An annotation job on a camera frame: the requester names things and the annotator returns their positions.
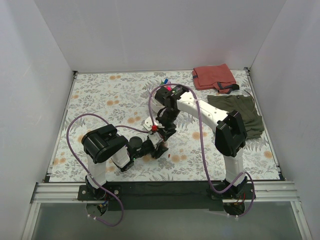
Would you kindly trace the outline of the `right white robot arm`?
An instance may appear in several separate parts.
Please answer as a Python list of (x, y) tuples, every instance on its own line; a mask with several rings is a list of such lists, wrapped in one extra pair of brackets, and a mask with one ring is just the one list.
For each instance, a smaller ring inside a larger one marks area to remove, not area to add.
[(216, 195), (227, 194), (232, 199), (242, 196), (248, 178), (243, 163), (247, 131), (241, 114), (236, 110), (227, 112), (216, 108), (198, 99), (192, 89), (180, 84), (174, 84), (171, 90), (161, 85), (150, 95), (163, 106), (155, 120), (163, 126), (164, 138), (173, 134), (174, 121), (180, 112), (197, 118), (200, 125), (206, 124), (211, 128), (215, 148), (224, 159), (225, 179), (222, 184), (211, 185), (210, 188)]

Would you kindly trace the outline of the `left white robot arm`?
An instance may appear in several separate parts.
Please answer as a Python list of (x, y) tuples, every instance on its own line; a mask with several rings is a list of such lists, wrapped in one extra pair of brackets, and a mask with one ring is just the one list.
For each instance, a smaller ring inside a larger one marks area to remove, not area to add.
[(158, 133), (149, 134), (146, 140), (138, 136), (127, 139), (118, 134), (112, 124), (88, 132), (81, 140), (87, 156), (88, 171), (85, 184), (88, 193), (101, 200), (106, 196), (106, 164), (112, 160), (121, 171), (129, 170), (134, 161), (146, 155), (154, 159), (160, 158), (168, 148)]

